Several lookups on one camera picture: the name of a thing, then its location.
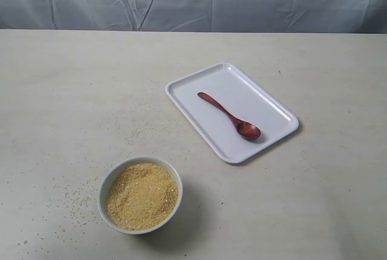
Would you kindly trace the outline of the brown wooden spoon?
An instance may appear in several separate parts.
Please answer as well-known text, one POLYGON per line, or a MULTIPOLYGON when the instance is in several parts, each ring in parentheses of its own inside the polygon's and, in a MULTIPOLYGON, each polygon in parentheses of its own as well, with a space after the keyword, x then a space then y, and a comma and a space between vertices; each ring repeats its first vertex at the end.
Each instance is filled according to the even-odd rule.
POLYGON ((230 121, 233 123, 236 132, 244 139, 248 141, 253 141, 261 136, 261 130, 255 126, 254 124, 243 121, 234 115, 232 115, 228 110, 226 110, 219 102, 217 102, 213 97, 210 95, 204 93, 204 92, 198 92, 197 96, 201 99, 205 100, 206 102, 212 104, 216 108, 218 108, 220 111, 225 113, 225 115, 230 119, 230 121))

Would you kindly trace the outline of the white ceramic bowl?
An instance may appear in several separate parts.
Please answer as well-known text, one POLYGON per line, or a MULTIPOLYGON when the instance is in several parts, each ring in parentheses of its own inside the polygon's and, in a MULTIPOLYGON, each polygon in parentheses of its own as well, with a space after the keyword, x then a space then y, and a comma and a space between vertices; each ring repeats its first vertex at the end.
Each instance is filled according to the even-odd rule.
POLYGON ((157 157, 140 156, 140 157, 130 158, 130 159, 124 161, 123 163, 118 164, 116 167, 112 168, 107 173, 106 177, 103 179, 103 181, 102 181, 102 183, 101 183, 101 185, 99 187, 98 196, 97 196, 97 207, 98 207, 98 210, 99 210, 100 215, 103 218, 103 220, 112 229, 114 229, 114 230, 116 230, 116 231, 118 231, 120 233, 127 234, 127 235, 143 235, 143 234, 146 234, 146 233, 151 233, 151 232, 159 229, 160 227, 163 227, 175 215, 176 211, 178 210, 178 208, 180 206, 180 203, 181 203, 181 200, 182 200, 182 196, 183 196, 183 183, 182 183, 182 180, 181 180, 178 172, 175 170, 175 168, 173 166, 171 166, 168 162, 166 162, 166 161, 164 161, 164 160, 162 160, 160 158, 157 158, 157 157), (178 199, 177 206, 172 211, 172 214, 170 214, 167 217, 167 219, 164 220, 161 224, 157 225, 154 228, 148 229, 148 230, 139 231, 139 232, 133 232, 133 231, 130 231, 130 230, 121 229, 120 227, 115 225, 108 218, 107 212, 105 210, 105 204, 106 204, 108 192, 109 192, 109 190, 110 190, 114 180, 119 175, 119 173, 121 173, 124 170, 125 167, 127 167, 127 166, 129 166, 131 164, 144 163, 144 162, 159 164, 159 165, 165 167, 169 172, 172 173, 173 177, 178 181, 178 184, 179 184, 179 188, 180 188, 179 199, 178 199))

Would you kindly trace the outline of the yellow-brown granular powder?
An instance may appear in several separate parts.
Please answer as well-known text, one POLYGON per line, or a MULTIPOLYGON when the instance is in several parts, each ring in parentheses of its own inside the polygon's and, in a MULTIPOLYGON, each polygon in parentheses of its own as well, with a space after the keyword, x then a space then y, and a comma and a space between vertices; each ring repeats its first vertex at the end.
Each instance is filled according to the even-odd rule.
POLYGON ((105 210, 121 229, 144 231, 172 214, 179 192, 178 181, 165 167, 147 162, 131 164, 114 180, 105 210))

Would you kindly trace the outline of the white rectangular plastic tray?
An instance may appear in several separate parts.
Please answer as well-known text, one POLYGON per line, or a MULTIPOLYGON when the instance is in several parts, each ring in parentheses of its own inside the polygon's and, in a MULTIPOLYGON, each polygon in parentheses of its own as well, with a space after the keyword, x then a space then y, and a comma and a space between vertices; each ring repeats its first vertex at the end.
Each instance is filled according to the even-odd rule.
POLYGON ((166 94, 223 161, 240 164, 295 132, 298 118, 231 63, 221 62, 170 82, 166 94), (261 130, 248 141, 218 108, 199 98, 204 92, 237 118, 261 130))

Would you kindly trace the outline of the grey wrinkled backdrop curtain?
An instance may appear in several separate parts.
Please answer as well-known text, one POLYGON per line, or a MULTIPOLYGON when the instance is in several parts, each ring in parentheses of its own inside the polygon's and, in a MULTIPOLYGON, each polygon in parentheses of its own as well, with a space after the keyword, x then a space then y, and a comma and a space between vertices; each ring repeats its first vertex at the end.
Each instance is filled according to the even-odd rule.
POLYGON ((1 27, 385 33, 386 0, 1 0, 1 27))

